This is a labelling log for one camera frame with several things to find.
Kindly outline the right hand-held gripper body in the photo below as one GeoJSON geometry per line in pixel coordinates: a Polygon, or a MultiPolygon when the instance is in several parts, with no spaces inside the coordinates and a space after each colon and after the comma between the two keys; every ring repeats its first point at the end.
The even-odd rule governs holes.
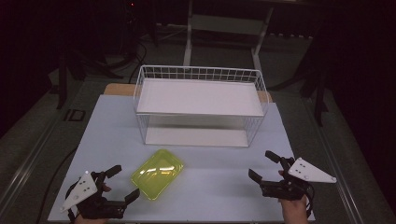
{"type": "Polygon", "coordinates": [[[337,179],[303,158],[271,157],[271,161],[280,163],[283,168],[283,179],[279,182],[261,181],[264,197],[289,201],[300,200],[307,195],[310,182],[336,183],[337,179]]]}

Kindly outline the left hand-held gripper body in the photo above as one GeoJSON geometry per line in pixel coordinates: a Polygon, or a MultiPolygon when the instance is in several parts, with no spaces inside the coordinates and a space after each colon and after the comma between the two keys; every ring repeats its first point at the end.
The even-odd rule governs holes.
{"type": "Polygon", "coordinates": [[[70,219],[75,218],[73,206],[86,219],[123,218],[126,202],[110,201],[103,196],[104,180],[113,175],[111,172],[86,171],[66,192],[60,211],[68,212],[70,219]]]}

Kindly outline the yellow-green plastic tray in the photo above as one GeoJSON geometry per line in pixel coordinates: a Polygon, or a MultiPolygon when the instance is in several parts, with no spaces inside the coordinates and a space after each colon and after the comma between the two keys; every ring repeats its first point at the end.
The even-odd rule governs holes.
{"type": "Polygon", "coordinates": [[[177,178],[184,163],[165,148],[158,149],[131,175],[131,181],[149,200],[156,200],[177,178]]]}

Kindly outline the white wire shelf rack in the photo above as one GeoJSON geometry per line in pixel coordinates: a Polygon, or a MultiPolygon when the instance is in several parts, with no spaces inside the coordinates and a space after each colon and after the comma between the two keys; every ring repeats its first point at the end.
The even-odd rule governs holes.
{"type": "Polygon", "coordinates": [[[147,145],[248,147],[269,104],[262,72],[253,69],[144,65],[134,89],[147,145]]]}

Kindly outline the person's left hand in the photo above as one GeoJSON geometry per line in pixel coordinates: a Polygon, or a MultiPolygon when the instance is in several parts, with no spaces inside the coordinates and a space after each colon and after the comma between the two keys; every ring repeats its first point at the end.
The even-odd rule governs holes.
{"type": "MultiPolygon", "coordinates": [[[[111,187],[108,187],[105,184],[102,186],[102,190],[104,192],[109,192],[111,191],[111,187]]],[[[73,224],[106,224],[109,221],[108,218],[97,218],[97,219],[89,219],[83,217],[81,214],[78,214],[73,222],[73,224]]]]}

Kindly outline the person's right hand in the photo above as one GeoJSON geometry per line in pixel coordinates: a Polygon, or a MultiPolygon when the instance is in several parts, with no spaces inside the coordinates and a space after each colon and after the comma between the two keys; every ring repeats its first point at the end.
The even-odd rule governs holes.
{"type": "Polygon", "coordinates": [[[307,198],[303,196],[300,200],[288,201],[278,200],[282,207],[282,215],[285,224],[308,224],[306,214],[307,198]]]}

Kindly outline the pale blue table mat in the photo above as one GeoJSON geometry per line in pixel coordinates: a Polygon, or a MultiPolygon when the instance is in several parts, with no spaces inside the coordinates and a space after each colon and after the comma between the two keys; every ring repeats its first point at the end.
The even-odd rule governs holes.
{"type": "MultiPolygon", "coordinates": [[[[143,143],[128,96],[102,95],[80,140],[59,194],[49,213],[51,221],[66,221],[60,208],[69,187],[86,171],[101,172],[114,165],[122,170],[107,180],[108,199],[119,200],[134,190],[132,173],[157,147],[143,143]]],[[[279,180],[280,165],[264,155],[271,150],[290,157],[290,142],[278,108],[271,104],[249,147],[170,147],[184,164],[177,178],[154,201],[141,195],[128,206],[124,222],[278,222],[277,200],[265,198],[248,172],[279,180]]]]}

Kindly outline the black floor socket plate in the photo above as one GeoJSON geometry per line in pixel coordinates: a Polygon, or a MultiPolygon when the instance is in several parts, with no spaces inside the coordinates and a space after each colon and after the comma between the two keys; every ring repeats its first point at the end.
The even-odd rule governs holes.
{"type": "Polygon", "coordinates": [[[68,109],[64,116],[64,121],[83,121],[86,116],[86,112],[84,110],[79,109],[68,109]]]}

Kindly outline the dark metal stand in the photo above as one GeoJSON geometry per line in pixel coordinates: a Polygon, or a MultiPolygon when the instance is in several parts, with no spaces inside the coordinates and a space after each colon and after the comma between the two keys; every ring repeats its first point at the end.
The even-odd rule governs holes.
{"type": "Polygon", "coordinates": [[[72,77],[77,80],[83,80],[86,76],[83,65],[86,65],[99,74],[110,78],[121,78],[112,72],[112,69],[122,67],[132,60],[132,56],[124,56],[119,62],[112,64],[99,63],[94,59],[84,55],[81,51],[76,49],[62,50],[59,54],[59,70],[58,83],[50,89],[51,94],[58,95],[57,109],[61,109],[67,100],[67,72],[70,72],[72,77]]]}
{"type": "Polygon", "coordinates": [[[324,29],[319,28],[312,37],[311,44],[301,59],[293,77],[268,88],[269,91],[279,91],[304,79],[304,85],[299,93],[304,98],[309,98],[313,93],[315,97],[314,119],[319,127],[323,126],[322,112],[325,110],[324,92],[325,80],[328,73],[326,65],[321,64],[320,48],[325,39],[324,29]]]}

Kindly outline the metal floor rail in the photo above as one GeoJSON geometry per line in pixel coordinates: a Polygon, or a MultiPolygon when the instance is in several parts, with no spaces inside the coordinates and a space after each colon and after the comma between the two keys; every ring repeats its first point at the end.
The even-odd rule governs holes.
{"type": "Polygon", "coordinates": [[[310,122],[314,126],[314,129],[318,135],[319,142],[321,143],[321,149],[324,153],[324,158],[328,164],[333,175],[335,175],[337,182],[335,186],[337,188],[339,197],[343,203],[344,209],[349,219],[350,224],[363,224],[360,210],[358,209],[355,199],[351,194],[349,185],[347,184],[346,178],[342,172],[341,166],[337,161],[329,138],[325,134],[322,127],[319,127],[314,116],[314,103],[309,98],[303,98],[302,102],[304,104],[305,110],[308,114],[310,122]]]}
{"type": "Polygon", "coordinates": [[[51,118],[49,123],[45,126],[45,129],[37,138],[37,141],[33,144],[27,158],[23,161],[21,166],[17,169],[16,173],[12,177],[7,188],[3,191],[0,197],[0,205],[7,207],[11,206],[15,201],[15,198],[21,192],[21,189],[25,185],[29,176],[35,169],[38,158],[42,153],[44,146],[47,144],[56,125],[63,119],[64,111],[57,110],[55,115],[51,118]]]}

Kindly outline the white metal stand frame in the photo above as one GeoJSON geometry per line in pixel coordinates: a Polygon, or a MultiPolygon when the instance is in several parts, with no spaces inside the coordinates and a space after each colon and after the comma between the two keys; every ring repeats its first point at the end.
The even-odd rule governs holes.
{"type": "Polygon", "coordinates": [[[249,20],[249,19],[238,19],[221,16],[201,15],[193,13],[193,0],[189,0],[188,6],[188,21],[187,21],[187,42],[184,53],[184,66],[191,64],[191,53],[192,53],[192,31],[210,31],[210,32],[221,32],[229,34],[240,34],[240,35],[255,35],[258,37],[257,44],[251,49],[251,57],[254,68],[256,70],[262,70],[262,64],[260,61],[259,53],[262,48],[262,43],[266,37],[269,22],[274,12],[273,7],[269,7],[262,21],[249,20]]]}

